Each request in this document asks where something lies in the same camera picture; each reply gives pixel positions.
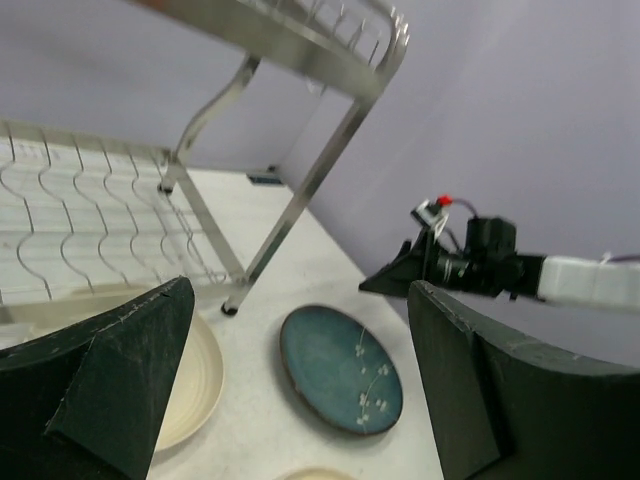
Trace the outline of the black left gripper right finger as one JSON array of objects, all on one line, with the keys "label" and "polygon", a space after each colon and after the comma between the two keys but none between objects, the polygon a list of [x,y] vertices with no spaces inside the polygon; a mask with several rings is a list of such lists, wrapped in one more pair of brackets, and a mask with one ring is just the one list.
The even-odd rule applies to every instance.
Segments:
[{"label": "black left gripper right finger", "polygon": [[550,345],[425,282],[409,324],[447,479],[635,479],[639,371]]}]

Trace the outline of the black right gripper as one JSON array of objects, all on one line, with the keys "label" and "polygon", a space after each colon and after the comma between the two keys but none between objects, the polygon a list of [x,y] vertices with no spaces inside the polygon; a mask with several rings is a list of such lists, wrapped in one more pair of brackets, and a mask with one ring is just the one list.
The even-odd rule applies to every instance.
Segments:
[{"label": "black right gripper", "polygon": [[430,232],[405,240],[395,258],[362,281],[358,290],[406,298],[410,285],[426,280],[441,289],[511,300],[538,294],[545,257],[516,250],[516,226],[500,217],[467,221],[465,246],[450,253]]}]

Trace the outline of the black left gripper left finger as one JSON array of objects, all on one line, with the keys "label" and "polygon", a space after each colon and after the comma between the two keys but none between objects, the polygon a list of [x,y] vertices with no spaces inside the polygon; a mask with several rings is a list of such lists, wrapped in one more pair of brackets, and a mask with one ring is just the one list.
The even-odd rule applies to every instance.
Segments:
[{"label": "black left gripper left finger", "polygon": [[177,277],[2,350],[2,478],[145,478],[194,305]]}]

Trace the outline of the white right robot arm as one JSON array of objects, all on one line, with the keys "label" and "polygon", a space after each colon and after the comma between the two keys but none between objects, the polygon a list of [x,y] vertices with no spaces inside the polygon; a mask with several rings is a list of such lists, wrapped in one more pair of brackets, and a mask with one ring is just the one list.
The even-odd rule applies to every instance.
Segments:
[{"label": "white right robot arm", "polygon": [[366,278],[359,289],[406,298],[425,281],[437,288],[496,298],[505,293],[557,305],[637,313],[639,266],[516,251],[516,227],[500,217],[467,222],[465,247],[452,253],[425,227],[406,241],[394,260]]}]

